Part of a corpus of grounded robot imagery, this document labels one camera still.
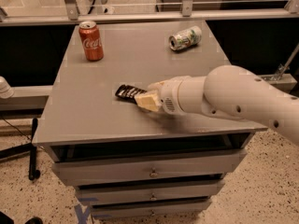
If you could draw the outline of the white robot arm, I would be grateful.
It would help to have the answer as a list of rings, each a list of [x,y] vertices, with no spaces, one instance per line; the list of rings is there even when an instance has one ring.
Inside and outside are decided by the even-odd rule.
[[[135,101],[141,108],[170,115],[251,120],[299,143],[299,99],[239,66],[152,83]]]

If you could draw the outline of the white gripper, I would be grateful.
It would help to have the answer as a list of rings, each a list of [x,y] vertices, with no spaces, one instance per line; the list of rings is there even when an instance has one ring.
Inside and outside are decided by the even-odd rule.
[[[173,77],[168,80],[151,83],[148,92],[135,96],[137,105],[149,111],[158,112],[162,107],[169,115],[184,115],[185,112],[179,105],[178,90],[185,77]]]

